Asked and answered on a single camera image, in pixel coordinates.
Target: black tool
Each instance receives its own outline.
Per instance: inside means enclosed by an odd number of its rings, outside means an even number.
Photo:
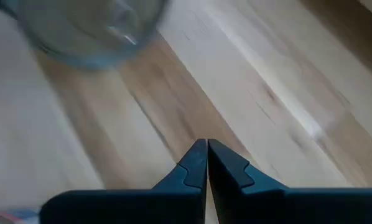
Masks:
[[[207,165],[219,223],[372,223],[372,189],[290,189],[214,139],[196,141],[151,190],[67,192],[40,222],[204,223]]]

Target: black plastic part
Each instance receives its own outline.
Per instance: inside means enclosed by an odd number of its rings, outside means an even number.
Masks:
[[[290,189],[220,142],[208,144],[219,223],[372,223],[372,189]]]
[[[151,190],[73,191],[49,200],[41,224],[199,223],[205,221],[207,141],[198,140]]]

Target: clear drinking glass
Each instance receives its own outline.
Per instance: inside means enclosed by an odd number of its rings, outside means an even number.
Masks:
[[[17,1],[17,19],[32,42],[67,63],[93,68],[114,63],[138,49],[155,31],[167,2]]]

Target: wooden floor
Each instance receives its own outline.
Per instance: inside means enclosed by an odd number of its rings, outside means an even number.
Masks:
[[[8,74],[0,85],[15,83],[0,99],[28,85],[39,91],[0,114],[0,130],[30,130],[6,135],[26,142],[19,147],[0,139],[0,159],[18,157],[18,172],[0,163],[0,185],[23,186],[8,187],[16,200],[0,198],[0,208],[37,206],[68,189],[150,188],[199,138],[220,140],[290,187],[372,187],[367,27],[372,13],[358,1],[179,0],[144,50],[106,70],[79,70],[41,52],[33,58],[19,42],[15,53],[31,62],[0,64]],[[40,118],[29,126],[33,116]],[[44,140],[29,146],[32,134]],[[48,187],[51,176],[64,184]],[[28,185],[41,186],[37,197]],[[207,202],[207,223],[215,223],[210,194]]]

